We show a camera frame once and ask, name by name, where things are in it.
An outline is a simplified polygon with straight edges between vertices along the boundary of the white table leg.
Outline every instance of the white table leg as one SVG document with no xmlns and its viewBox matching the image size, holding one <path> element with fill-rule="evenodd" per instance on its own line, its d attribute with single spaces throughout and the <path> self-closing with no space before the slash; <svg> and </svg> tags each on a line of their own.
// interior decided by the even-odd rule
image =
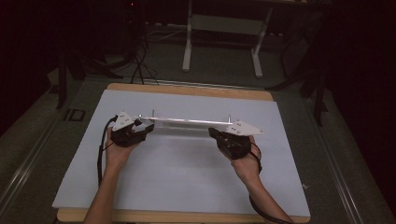
<svg viewBox="0 0 396 224">
<path fill-rule="evenodd" d="M 191 8 L 192 0 L 189 1 L 189 17 L 187 18 L 187 43 L 186 49 L 184 50 L 184 60 L 183 60 L 183 72 L 190 71 L 190 61 L 191 61 Z"/>
<path fill-rule="evenodd" d="M 265 32 L 267 30 L 268 23 L 270 21 L 272 12 L 273 12 L 273 8 L 270 7 L 268 9 L 268 13 L 265 18 L 265 21 L 262 23 L 262 29 L 259 34 L 259 40 L 257 42 L 257 45 L 254 49 L 251 49 L 251 58 L 253 60 L 253 67 L 254 67 L 254 72 L 256 74 L 256 77 L 262 77 L 262 66 L 260 65 L 259 51 L 260 51 L 260 48 L 262 47 L 262 41 L 264 40 Z"/>
</svg>

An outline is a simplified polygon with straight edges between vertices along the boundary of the person's right arm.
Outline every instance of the person's right arm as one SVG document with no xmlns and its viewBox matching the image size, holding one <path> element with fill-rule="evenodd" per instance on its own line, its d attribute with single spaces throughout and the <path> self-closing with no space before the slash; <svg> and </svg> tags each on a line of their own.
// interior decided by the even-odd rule
<svg viewBox="0 0 396 224">
<path fill-rule="evenodd" d="M 250 136 L 250 141 L 254 143 L 254 138 L 252 136 Z M 259 149 L 256 148 L 255 145 L 252 145 L 251 151 L 256 156 L 259 156 L 260 154 Z M 293 222 L 262 184 L 259 176 L 259 165 L 252 155 L 247 154 L 247 156 L 242 159 L 231 160 L 231 165 L 235 169 L 238 177 L 247 187 L 247 191 L 249 192 L 250 197 L 253 199 L 253 202 L 259 207 L 261 211 L 271 217 L 282 219 L 291 223 Z M 265 221 L 265 223 L 275 223 L 270 220 Z"/>
</svg>

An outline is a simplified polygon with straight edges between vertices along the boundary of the hand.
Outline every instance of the hand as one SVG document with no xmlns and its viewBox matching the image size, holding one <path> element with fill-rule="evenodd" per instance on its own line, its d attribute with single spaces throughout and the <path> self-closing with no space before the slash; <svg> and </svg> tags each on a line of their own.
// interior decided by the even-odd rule
<svg viewBox="0 0 396 224">
<path fill-rule="evenodd" d="M 255 144 L 253 136 L 249 137 L 250 142 Z M 260 157 L 259 149 L 251 144 L 251 152 L 254 153 L 256 156 Z M 247 183 L 254 182 L 259 180 L 259 165 L 257 164 L 256 159 L 247 154 L 246 157 L 238 160 L 231 160 L 231 165 L 235 169 L 236 174 L 238 177 L 244 182 L 246 185 Z"/>
<path fill-rule="evenodd" d="M 135 144 L 130 147 L 119 147 L 110 139 L 111 128 L 107 129 L 107 141 L 106 141 L 106 169 L 116 169 L 119 171 L 123 165 L 128 161 L 129 155 L 132 150 L 139 144 Z"/>
</svg>

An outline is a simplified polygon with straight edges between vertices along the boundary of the forearm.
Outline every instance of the forearm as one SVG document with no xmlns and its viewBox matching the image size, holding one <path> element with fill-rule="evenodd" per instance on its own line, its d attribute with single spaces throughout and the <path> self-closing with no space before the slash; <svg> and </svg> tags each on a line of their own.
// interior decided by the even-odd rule
<svg viewBox="0 0 396 224">
<path fill-rule="evenodd" d="M 277 204 L 271 194 L 264 187 L 259 178 L 245 183 L 250 197 L 254 203 L 262 210 L 265 214 L 282 219 L 288 222 L 292 222 L 291 218 L 283 211 L 283 209 Z"/>
<path fill-rule="evenodd" d="M 85 216 L 84 224 L 109 224 L 112 221 L 113 203 L 120 171 L 105 169 L 99 190 Z"/>
</svg>

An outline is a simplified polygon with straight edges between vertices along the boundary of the desk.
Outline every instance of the desk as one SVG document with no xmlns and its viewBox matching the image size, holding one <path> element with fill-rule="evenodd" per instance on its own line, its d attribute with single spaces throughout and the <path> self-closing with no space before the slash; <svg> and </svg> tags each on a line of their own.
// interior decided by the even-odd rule
<svg viewBox="0 0 396 224">
<path fill-rule="evenodd" d="M 272 96 L 265 91 L 237 91 L 224 89 L 187 88 L 171 86 L 139 86 L 125 84 L 111 84 L 108 90 L 138 91 L 190 96 L 209 96 L 232 99 L 272 101 Z M 58 218 L 61 221 L 81 221 L 87 209 L 60 208 Z M 293 217 L 296 222 L 306 222 L 309 217 Z M 150 211 L 121 211 L 114 212 L 114 220 L 128 222 L 261 222 L 257 215 L 237 214 L 207 214 L 191 212 L 150 212 Z"/>
<path fill-rule="evenodd" d="M 293 6 L 293 7 L 304 7 L 305 9 L 313 8 L 322 10 L 329 5 L 328 2 L 325 4 L 316 4 L 317 1 L 294 1 L 294 0 L 256 0 L 252 2 L 268 4 L 268 10 L 262 21 L 255 20 L 244 20 L 236 18 L 225 18 L 217 16 L 197 15 L 192 13 L 192 0 L 189 1 L 188 19 L 187 19 L 187 41 L 186 48 L 184 51 L 184 59 L 182 69 L 185 72 L 190 71 L 191 63 L 191 31 L 192 29 L 207 30 L 225 33 L 236 33 L 244 35 L 256 35 L 258 37 L 257 44 L 251 49 L 251 58 L 253 61 L 253 67 L 256 77 L 263 77 L 262 66 L 260 63 L 259 52 L 262 47 L 262 41 L 264 40 L 265 33 L 273 14 L 274 6 Z"/>
</svg>

